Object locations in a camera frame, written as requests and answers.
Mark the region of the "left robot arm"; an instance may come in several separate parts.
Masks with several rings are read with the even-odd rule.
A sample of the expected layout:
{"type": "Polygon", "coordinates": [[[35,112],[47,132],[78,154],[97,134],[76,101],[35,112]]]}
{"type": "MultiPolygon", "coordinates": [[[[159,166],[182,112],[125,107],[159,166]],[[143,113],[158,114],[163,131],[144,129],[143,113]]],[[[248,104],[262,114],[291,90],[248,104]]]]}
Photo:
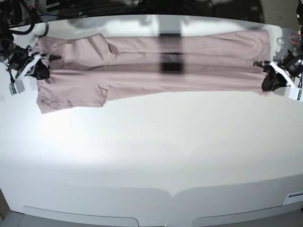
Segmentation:
{"type": "Polygon", "coordinates": [[[271,92],[280,87],[303,88],[303,2],[298,1],[296,17],[300,25],[298,33],[291,34],[290,43],[295,45],[293,51],[280,60],[254,62],[266,73],[262,82],[262,91],[271,92]]]}

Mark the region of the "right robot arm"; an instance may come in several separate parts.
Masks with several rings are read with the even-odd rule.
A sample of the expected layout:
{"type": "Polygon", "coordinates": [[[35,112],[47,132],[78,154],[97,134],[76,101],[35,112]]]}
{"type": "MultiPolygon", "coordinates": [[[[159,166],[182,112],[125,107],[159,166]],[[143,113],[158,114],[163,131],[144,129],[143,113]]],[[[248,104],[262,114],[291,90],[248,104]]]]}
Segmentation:
{"type": "Polygon", "coordinates": [[[22,80],[25,76],[37,80],[50,78],[48,66],[43,60],[54,61],[60,59],[58,55],[32,52],[33,48],[22,48],[14,43],[13,35],[27,35],[35,27],[36,17],[23,0],[2,0],[0,2],[0,62],[6,66],[11,84],[22,80]],[[16,25],[22,20],[22,10],[29,15],[30,27],[26,31],[10,29],[10,25],[16,25]]]}

